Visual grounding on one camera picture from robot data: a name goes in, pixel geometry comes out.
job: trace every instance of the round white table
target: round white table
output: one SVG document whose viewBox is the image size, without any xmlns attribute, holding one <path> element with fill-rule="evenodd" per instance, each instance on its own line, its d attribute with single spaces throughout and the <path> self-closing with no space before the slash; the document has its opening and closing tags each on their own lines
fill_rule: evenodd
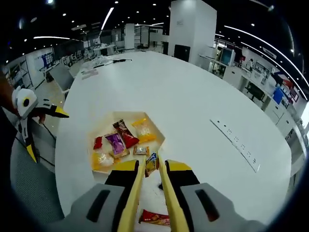
<svg viewBox="0 0 309 232">
<path fill-rule="evenodd" d="M 165 136 L 163 159 L 188 164 L 201 183 L 229 198 L 236 213 L 268 224 L 285 201 L 291 150 L 264 112 L 236 88 L 182 60 L 155 52 L 115 56 L 133 61 L 76 76 L 56 142 L 56 183 L 64 215 L 95 184 L 86 137 L 112 111 L 143 111 Z M 246 139 L 260 168 L 253 171 L 240 152 L 210 122 L 220 118 Z"/>
</svg>

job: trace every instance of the black ceiling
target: black ceiling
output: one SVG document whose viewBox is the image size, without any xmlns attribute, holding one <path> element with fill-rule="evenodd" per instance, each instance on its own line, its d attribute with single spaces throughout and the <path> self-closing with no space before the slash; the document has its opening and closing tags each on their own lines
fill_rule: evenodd
<svg viewBox="0 0 309 232">
<path fill-rule="evenodd" d="M 235 27 L 267 41 L 282 51 L 299 70 L 302 70 L 303 58 L 306 60 L 307 54 L 304 54 L 305 49 L 300 46 L 299 41 L 304 41 L 301 36 L 301 24 L 305 24 L 306 21 L 301 21 L 298 17 L 303 14 L 300 5 L 285 5 L 274 0 L 261 1 L 266 6 L 273 4 L 274 9 L 269 11 L 267 7 L 250 0 L 204 0 L 217 10 L 217 33 L 221 31 L 225 38 L 230 38 L 230 41 L 235 42 L 238 46 L 242 46 L 240 42 L 244 42 L 258 49 L 259 46 L 265 47 L 276 54 L 278 61 L 283 61 L 281 65 L 295 79 L 299 78 L 298 82 L 302 89 L 308 93 L 307 97 L 309 98 L 309 87 L 304 80 L 301 80 L 300 74 L 280 54 L 251 36 L 224 27 L 224 25 Z M 72 31 L 71 28 L 86 24 L 85 31 L 89 31 L 89 33 L 99 31 L 111 7 L 114 7 L 114 11 L 104 28 L 106 30 L 122 27 L 125 23 L 141 24 L 144 21 L 146 24 L 164 22 L 164 26 L 169 27 L 167 15 L 170 15 L 171 0 L 118 0 L 118 4 L 115 4 L 115 0 L 54 0 L 51 5 L 47 2 L 48 0 L 6 2 L 5 8 L 2 10 L 4 13 L 0 16 L 5 32 L 0 37 L 1 62 L 11 61 L 21 56 L 22 53 L 32 52 L 35 47 L 42 49 L 44 45 L 48 47 L 64 42 L 61 39 L 35 40 L 33 39 L 35 36 L 58 36 L 84 40 L 86 37 L 81 35 L 81 30 Z M 34 17 L 37 17 L 37 20 L 31 23 L 30 21 Z M 21 19 L 23 20 L 22 29 L 19 28 Z M 95 25 L 96 28 L 93 28 L 91 24 L 97 22 L 100 23 Z M 290 51 L 292 48 L 290 32 L 295 45 L 295 55 Z"/>
</svg>

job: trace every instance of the purple candy wrapper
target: purple candy wrapper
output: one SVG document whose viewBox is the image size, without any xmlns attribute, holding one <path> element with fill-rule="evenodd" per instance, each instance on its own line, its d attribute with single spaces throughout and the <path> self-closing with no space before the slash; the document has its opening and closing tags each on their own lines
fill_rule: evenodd
<svg viewBox="0 0 309 232">
<path fill-rule="evenodd" d="M 112 145 L 112 149 L 115 155 L 122 153 L 125 150 L 125 146 L 121 141 L 118 133 L 106 134 L 104 136 Z"/>
</svg>

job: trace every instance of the power strip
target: power strip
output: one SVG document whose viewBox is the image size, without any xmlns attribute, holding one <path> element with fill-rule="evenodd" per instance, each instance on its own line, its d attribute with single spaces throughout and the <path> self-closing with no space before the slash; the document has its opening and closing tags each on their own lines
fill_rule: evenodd
<svg viewBox="0 0 309 232">
<path fill-rule="evenodd" d="M 253 154 L 253 151 L 250 150 L 249 146 L 243 141 L 232 128 L 226 125 L 221 120 L 212 120 L 210 121 L 218 128 L 232 143 L 232 145 L 242 154 L 246 159 L 248 164 L 253 168 L 257 173 L 260 169 L 260 164 L 256 159 L 256 156 Z"/>
</svg>

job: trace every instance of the red snack package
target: red snack package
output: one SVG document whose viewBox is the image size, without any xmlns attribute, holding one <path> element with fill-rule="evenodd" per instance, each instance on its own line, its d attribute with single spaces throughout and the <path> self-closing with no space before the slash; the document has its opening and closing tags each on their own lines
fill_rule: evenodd
<svg viewBox="0 0 309 232">
<path fill-rule="evenodd" d="M 169 216 L 162 215 L 162 214 L 155 214 L 149 212 L 147 210 L 143 210 L 143 213 L 140 216 L 139 224 L 141 222 L 147 222 L 155 225 L 162 225 L 162 226 L 170 226 Z"/>
<path fill-rule="evenodd" d="M 120 121 L 113 124 L 114 128 L 118 131 L 121 138 L 125 142 L 126 148 L 129 149 L 130 147 L 137 144 L 140 140 L 135 138 L 129 129 L 126 127 L 125 122 L 121 119 Z"/>
<path fill-rule="evenodd" d="M 93 149 L 99 149 L 102 147 L 102 137 L 98 137 L 95 139 L 95 145 L 93 146 Z"/>
</svg>

